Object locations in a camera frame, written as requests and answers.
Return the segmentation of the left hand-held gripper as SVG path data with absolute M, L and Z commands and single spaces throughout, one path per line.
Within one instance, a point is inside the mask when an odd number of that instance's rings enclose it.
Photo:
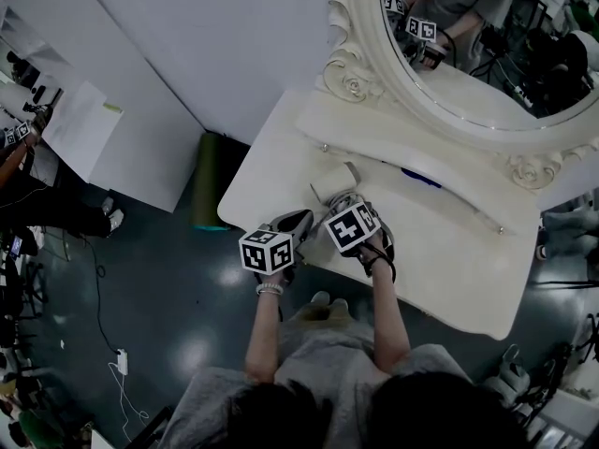
M 322 245 L 321 229 L 312 228 L 314 213 L 295 210 L 281 215 L 239 239 L 241 265 L 258 275 L 270 276 L 312 256 Z

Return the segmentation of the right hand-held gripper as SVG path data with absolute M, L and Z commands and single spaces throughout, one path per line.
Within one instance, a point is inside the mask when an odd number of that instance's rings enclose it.
M 383 248 L 388 256 L 394 255 L 394 238 L 379 218 L 370 202 L 358 202 L 324 222 L 335 247 L 343 256 L 354 256 L 358 247 L 376 232 L 383 233 Z

